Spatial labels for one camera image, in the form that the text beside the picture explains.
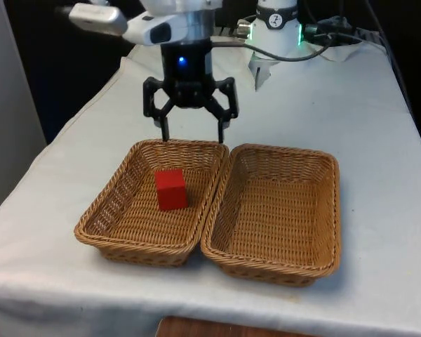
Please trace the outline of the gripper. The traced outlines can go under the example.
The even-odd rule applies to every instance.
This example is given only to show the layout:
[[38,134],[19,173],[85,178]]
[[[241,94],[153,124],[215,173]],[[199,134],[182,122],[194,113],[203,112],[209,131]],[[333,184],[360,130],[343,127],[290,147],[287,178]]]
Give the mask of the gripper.
[[[211,40],[201,39],[189,44],[161,46],[163,80],[148,77],[142,85],[143,114],[151,117],[161,129],[164,142],[169,141],[168,113],[174,106],[204,107],[218,121],[218,142],[224,142],[224,129],[239,115],[236,83],[233,77],[216,81],[213,78]],[[166,104],[157,108],[154,95],[162,89],[168,96]],[[219,90],[228,99],[225,109],[213,97]]]

